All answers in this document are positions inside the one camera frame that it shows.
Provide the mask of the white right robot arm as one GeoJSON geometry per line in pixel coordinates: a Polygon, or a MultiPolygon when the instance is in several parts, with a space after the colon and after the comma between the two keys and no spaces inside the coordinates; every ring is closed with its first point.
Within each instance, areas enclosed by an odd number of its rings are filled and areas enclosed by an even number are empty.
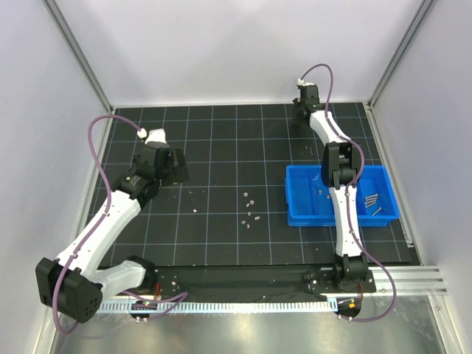
{"type": "Polygon", "coordinates": [[[336,222],[333,287],[354,292],[367,278],[367,256],[360,241],[356,197],[364,169],[364,153],[335,122],[328,105],[322,105],[313,83],[299,80],[300,96],[293,99],[296,124],[308,125],[324,144],[321,179],[328,188],[336,222]]]}

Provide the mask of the silver screw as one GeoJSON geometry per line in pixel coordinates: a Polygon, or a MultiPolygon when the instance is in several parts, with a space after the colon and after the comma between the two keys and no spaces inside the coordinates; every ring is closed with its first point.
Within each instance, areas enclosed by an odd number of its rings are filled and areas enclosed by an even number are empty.
{"type": "Polygon", "coordinates": [[[368,201],[366,201],[365,206],[366,206],[366,208],[369,208],[369,207],[373,206],[374,204],[376,204],[376,202],[377,202],[376,199],[368,200],[368,201]]]}
{"type": "Polygon", "coordinates": [[[382,211],[382,209],[383,209],[382,207],[378,207],[378,208],[372,213],[372,216],[377,215],[379,212],[382,211]]]}
{"type": "Polygon", "coordinates": [[[371,201],[371,200],[376,200],[378,198],[378,194],[373,194],[373,195],[368,195],[365,197],[365,201],[371,201]]]}

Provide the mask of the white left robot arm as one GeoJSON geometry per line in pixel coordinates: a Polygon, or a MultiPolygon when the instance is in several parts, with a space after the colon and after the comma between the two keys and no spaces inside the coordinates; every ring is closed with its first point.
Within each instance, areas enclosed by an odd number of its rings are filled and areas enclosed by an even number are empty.
{"type": "Polygon", "coordinates": [[[104,271],[99,266],[124,228],[162,187],[188,180],[183,149],[160,142],[144,145],[80,235],[54,260],[43,258],[37,264],[41,303],[85,323],[102,301],[128,290],[153,289],[156,267],[139,256],[129,256],[104,271]]]}

